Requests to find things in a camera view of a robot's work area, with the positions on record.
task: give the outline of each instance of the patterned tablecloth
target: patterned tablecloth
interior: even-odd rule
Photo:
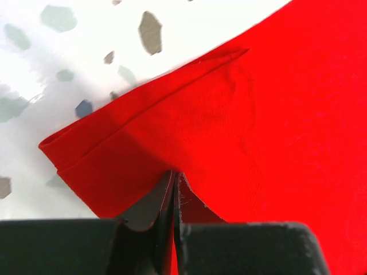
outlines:
[[[38,143],[287,2],[0,0],[0,219],[95,217]]]

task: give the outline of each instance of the red cloth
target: red cloth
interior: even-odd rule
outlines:
[[[230,222],[298,221],[332,274],[367,272],[365,0],[294,0],[40,144],[100,217],[164,171]]]

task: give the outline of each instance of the white surface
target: white surface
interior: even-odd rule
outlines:
[[[77,119],[82,100],[100,108],[110,92],[132,87],[118,76],[119,65],[138,80],[177,68],[249,29],[288,0],[0,0],[0,99],[21,97],[23,112],[0,123],[0,176],[11,178],[12,193],[0,199],[0,219],[95,217],[65,185],[49,185],[56,170],[37,148],[48,135]],[[43,25],[46,5],[70,7],[78,20],[68,32]],[[162,24],[162,52],[149,55],[141,44],[138,26],[144,11]],[[6,38],[10,23],[31,40],[19,50]],[[103,63],[115,51],[111,65]],[[74,71],[70,82],[55,74]]]

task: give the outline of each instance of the gray spot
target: gray spot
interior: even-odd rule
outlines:
[[[69,7],[47,5],[40,16],[43,24],[59,33],[74,29],[78,23]]]
[[[4,26],[4,32],[7,39],[21,50],[28,50],[30,48],[30,39],[20,28],[6,24]]]
[[[67,82],[74,79],[74,73],[71,70],[61,70],[56,73],[56,78],[58,81]]]
[[[4,199],[11,193],[10,178],[0,177],[0,199]]]
[[[115,52],[112,51],[111,53],[105,56],[103,61],[105,64],[111,64],[114,61],[114,58],[115,58]]]
[[[46,182],[45,185],[49,187],[61,187],[61,188],[67,186],[67,184],[59,177],[59,175],[55,175],[52,179]]]
[[[78,118],[82,119],[93,112],[93,106],[88,100],[83,100],[75,108],[75,114]]]
[[[146,51],[151,55],[162,51],[162,25],[153,13],[146,11],[143,13],[139,26],[140,39]]]
[[[119,67],[119,70],[117,71],[117,73],[119,74],[120,77],[122,77],[123,79],[125,79],[131,85],[133,85],[133,86],[136,85],[136,78],[135,78],[134,74],[132,73],[132,71],[130,71],[126,67],[120,66]]]
[[[8,99],[3,97],[0,99],[0,123],[19,116],[23,110],[29,105],[28,101],[19,97],[17,99]]]
[[[116,5],[120,4],[121,1],[122,0],[112,0],[112,4],[116,6]]]
[[[119,98],[119,95],[115,92],[111,92],[110,93],[110,98],[111,100],[115,100],[115,99],[118,99]]]

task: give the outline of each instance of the white table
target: white table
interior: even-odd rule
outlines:
[[[0,0],[0,219],[95,217],[38,143],[77,120],[83,100],[79,115],[108,104],[112,91],[122,95],[215,48],[289,0],[118,2]],[[161,26],[160,52],[151,45],[157,41],[142,44],[144,14],[145,32]]]

